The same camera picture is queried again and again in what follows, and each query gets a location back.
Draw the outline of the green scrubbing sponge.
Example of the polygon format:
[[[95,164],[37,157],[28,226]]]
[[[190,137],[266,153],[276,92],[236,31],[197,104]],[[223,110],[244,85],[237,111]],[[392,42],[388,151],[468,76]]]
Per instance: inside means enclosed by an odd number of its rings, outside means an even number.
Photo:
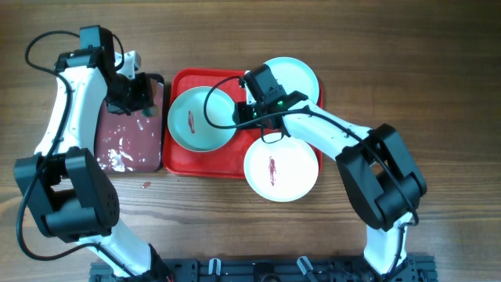
[[[142,116],[152,118],[158,115],[158,106],[153,105],[142,110]]]

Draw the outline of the light blue plate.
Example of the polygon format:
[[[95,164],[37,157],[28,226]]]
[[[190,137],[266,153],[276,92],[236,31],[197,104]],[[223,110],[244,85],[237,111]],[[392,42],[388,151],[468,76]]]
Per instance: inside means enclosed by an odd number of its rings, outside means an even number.
[[[227,144],[236,130],[211,126],[204,116],[204,101],[211,90],[199,86],[184,91],[171,105],[168,113],[168,130],[181,147],[194,152],[209,152]],[[233,99],[220,89],[215,89],[207,102],[209,120],[221,126],[234,125]]]
[[[299,92],[307,96],[314,104],[320,100],[320,83],[312,68],[303,61],[280,56],[265,61],[262,66],[267,65],[278,85],[288,96],[293,92]]]

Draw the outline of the light blue plate top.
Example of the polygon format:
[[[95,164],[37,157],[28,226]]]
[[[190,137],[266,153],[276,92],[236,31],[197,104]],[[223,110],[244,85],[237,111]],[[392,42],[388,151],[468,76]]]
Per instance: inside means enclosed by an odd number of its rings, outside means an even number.
[[[288,96],[293,92],[299,92],[307,96],[314,104],[320,100],[320,83],[312,68],[303,61],[280,56],[265,61],[262,66],[267,65],[278,85]]]

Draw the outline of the white plate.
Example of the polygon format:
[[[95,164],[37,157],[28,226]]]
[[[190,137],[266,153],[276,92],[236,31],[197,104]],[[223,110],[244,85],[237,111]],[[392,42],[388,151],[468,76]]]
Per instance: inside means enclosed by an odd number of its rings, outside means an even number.
[[[275,202],[306,195],[319,175],[319,161],[305,141],[270,133],[248,148],[243,171],[247,183],[261,197]]]

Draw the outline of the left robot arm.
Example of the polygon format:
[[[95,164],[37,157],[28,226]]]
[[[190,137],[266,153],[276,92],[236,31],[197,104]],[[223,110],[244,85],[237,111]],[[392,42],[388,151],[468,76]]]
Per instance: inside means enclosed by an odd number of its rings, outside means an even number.
[[[87,248],[117,281],[171,281],[174,274],[155,248],[121,220],[117,191],[95,159],[99,112],[150,115],[151,77],[127,65],[123,45],[99,25],[77,33],[78,49],[61,53],[49,73],[57,94],[48,128],[31,157],[16,161],[22,193],[17,218],[30,213],[46,237]]]

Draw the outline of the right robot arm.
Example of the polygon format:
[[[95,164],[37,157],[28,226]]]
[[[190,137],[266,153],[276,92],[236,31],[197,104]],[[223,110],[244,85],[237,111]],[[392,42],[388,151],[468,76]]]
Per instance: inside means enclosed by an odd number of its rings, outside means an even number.
[[[287,93],[266,64],[238,81],[254,99],[237,104],[233,119],[238,128],[277,129],[335,160],[351,206],[367,226],[364,259],[381,278],[396,277],[406,259],[406,231],[418,225],[416,210],[427,192],[396,129],[354,125],[302,92]]]

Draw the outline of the black tray with red water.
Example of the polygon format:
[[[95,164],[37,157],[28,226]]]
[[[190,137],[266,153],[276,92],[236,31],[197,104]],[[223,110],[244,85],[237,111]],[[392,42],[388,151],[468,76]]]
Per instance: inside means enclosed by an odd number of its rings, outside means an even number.
[[[101,106],[94,157],[106,173],[155,172],[161,165],[164,97],[168,86],[159,74],[148,76],[153,90],[153,115],[142,111],[116,115]]]

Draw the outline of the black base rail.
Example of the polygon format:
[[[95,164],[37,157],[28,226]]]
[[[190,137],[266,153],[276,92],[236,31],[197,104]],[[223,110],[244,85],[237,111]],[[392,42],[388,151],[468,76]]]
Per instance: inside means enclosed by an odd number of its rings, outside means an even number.
[[[168,281],[428,281],[437,282],[433,256],[408,254],[385,280],[372,270],[362,256],[336,256],[308,262],[296,260],[223,260],[165,259],[171,271]],[[106,263],[93,263],[88,281],[130,281],[119,279]]]

